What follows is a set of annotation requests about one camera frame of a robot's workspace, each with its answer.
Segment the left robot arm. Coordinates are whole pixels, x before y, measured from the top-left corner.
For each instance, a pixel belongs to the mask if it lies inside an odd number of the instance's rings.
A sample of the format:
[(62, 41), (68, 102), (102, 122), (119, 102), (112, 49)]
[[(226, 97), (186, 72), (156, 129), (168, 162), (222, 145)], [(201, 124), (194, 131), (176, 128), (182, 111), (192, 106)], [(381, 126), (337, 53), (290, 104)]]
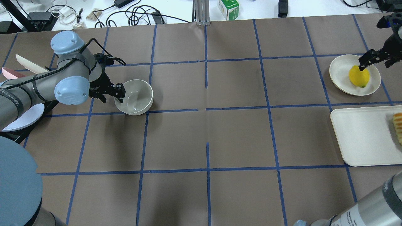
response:
[[(88, 98), (106, 102), (105, 94), (122, 102), (122, 83), (113, 84), (105, 67), (120, 58), (92, 54), (88, 43), (72, 30), (56, 34), (50, 43), (58, 57), (56, 70), (9, 79), (1, 83), (1, 129), (23, 116), (34, 105), (58, 101), (80, 105)], [(36, 173), (37, 164), (20, 144), (1, 137), (1, 225), (64, 226), (56, 215), (42, 205), (43, 183)]]

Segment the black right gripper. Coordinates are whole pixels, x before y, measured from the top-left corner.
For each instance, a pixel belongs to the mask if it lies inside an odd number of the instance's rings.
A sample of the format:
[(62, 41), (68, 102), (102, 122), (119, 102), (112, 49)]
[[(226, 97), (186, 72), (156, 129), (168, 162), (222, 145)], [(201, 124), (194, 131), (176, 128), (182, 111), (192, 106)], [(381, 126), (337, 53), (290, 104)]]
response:
[(402, 59), (401, 30), (401, 27), (393, 29), (393, 35), (385, 41), (380, 50), (368, 50), (363, 54), (363, 56), (358, 59), (359, 70), (362, 72), (368, 66), (381, 61), (385, 62), (386, 68), (390, 68), (395, 63), (400, 62)]

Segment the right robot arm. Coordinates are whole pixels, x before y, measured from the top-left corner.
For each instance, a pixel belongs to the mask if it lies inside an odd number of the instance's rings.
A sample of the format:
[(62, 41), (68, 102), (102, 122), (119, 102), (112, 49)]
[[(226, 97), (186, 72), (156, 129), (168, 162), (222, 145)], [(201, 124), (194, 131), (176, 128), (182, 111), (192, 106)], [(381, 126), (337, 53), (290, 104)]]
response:
[[(375, 63), (386, 67), (401, 60), (401, 21), (379, 22), (393, 34), (380, 50), (368, 50), (363, 56), (342, 55), (330, 65), (330, 77), (347, 94), (374, 93), (381, 81)], [(401, 163), (401, 107), (362, 107), (336, 109), (330, 113), (343, 160), (351, 166), (392, 165)], [(401, 173), (391, 176), (342, 213), (313, 226), (400, 226)]]

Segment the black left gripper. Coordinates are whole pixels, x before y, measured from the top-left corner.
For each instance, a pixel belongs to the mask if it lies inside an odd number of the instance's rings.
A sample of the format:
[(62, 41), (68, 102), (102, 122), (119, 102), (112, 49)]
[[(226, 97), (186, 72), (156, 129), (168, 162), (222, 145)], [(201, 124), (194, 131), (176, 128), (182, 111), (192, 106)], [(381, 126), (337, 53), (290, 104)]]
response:
[(104, 96), (106, 94), (115, 97), (119, 103), (123, 103), (126, 90), (123, 83), (113, 84), (107, 74), (102, 72), (99, 78), (90, 82), (89, 97), (106, 103), (107, 98)]

